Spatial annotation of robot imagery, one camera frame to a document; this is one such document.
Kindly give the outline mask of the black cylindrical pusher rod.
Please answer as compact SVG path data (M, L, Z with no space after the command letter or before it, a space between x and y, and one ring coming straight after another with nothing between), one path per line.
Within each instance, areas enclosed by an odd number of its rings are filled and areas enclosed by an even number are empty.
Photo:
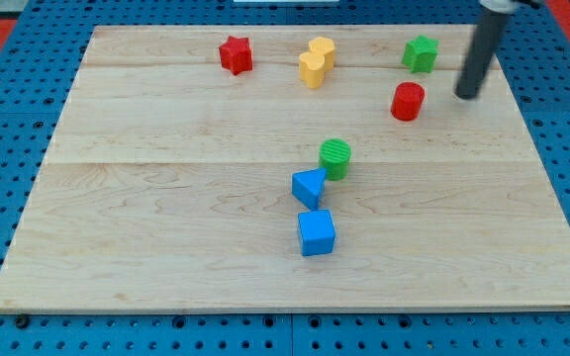
M510 14L482 6L467 50L454 94L463 100L476 99L480 93L494 52L502 40Z

